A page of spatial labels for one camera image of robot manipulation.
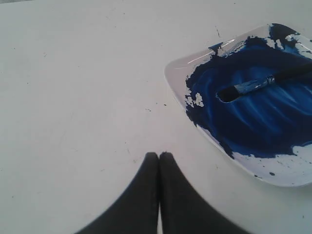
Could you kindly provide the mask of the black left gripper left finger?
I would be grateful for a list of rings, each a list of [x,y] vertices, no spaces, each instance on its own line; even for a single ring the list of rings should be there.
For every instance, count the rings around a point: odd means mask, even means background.
[[[156,234],[159,210],[159,159],[148,152],[120,197],[79,234]]]

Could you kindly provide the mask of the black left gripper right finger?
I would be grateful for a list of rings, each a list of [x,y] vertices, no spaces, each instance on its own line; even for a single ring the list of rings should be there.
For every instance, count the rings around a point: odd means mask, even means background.
[[[159,156],[160,212],[164,234],[246,234],[208,204],[188,182],[173,154]]]

